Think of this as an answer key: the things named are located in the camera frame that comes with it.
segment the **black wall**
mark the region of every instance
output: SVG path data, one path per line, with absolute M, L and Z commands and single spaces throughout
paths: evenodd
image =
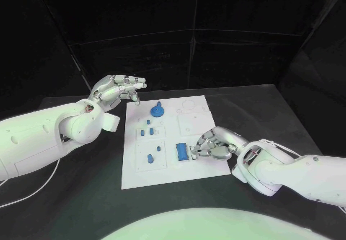
M 110 73 L 151 90 L 275 83 L 324 0 L 45 0 L 89 84 Z
M 280 82 L 323 154 L 346 157 L 346 5 L 339 1 Z
M 0 120 L 45 97 L 89 94 L 43 1 L 9 1 L 1 16 Z

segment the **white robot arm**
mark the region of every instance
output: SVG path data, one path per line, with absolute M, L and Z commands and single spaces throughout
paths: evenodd
M 107 112 L 121 100 L 141 100 L 146 79 L 111 76 L 97 83 L 88 99 L 0 122 L 0 181 L 29 174 L 89 144 L 101 130 L 115 132 L 120 118 Z
M 205 142 L 209 149 L 200 150 Z M 346 207 L 346 158 L 306 155 L 294 159 L 273 142 L 248 142 L 222 127 L 203 134 L 192 152 L 225 161 L 235 154 L 232 175 L 261 194 L 271 197 L 287 186 L 309 200 Z

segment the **blue knob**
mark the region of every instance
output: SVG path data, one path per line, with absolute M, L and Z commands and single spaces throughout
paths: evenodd
M 162 102 L 159 102 L 157 106 L 151 108 L 150 113 L 154 118 L 160 118 L 164 115 L 164 108 Z
M 150 164 L 154 162 L 154 158 L 153 158 L 153 155 L 151 155 L 151 154 L 147 155 L 147 162 L 149 162 Z

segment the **white board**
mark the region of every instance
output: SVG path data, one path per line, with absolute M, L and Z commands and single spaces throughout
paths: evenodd
M 150 111 L 157 102 L 162 102 L 164 115 L 156 118 Z M 140 106 L 127 103 L 121 189 L 231 175 L 226 161 L 211 157 L 192 159 L 190 146 L 212 128 L 215 120 L 205 96 L 143 101 Z M 186 143 L 189 160 L 185 161 L 179 161 L 179 143 Z

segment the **table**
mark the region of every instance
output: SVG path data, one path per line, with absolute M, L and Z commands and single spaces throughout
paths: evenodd
M 301 155 L 322 152 L 274 85 L 140 93 L 143 101 L 205 95 L 216 126 L 249 141 L 268 139 Z M 46 98 L 40 109 L 85 97 Z M 0 209 L 0 239 L 100 240 L 121 227 L 156 214 L 189 208 L 245 210 L 278 218 L 343 239 L 346 216 L 337 207 L 304 199 L 283 187 L 260 194 L 232 175 L 121 190 L 127 104 L 110 112 L 121 117 L 117 132 L 62 160 L 45 189 L 26 201 Z M 228 161 L 232 168 L 236 160 Z M 1 204 L 30 195 L 46 182 L 56 163 L 12 179 L 0 188 Z

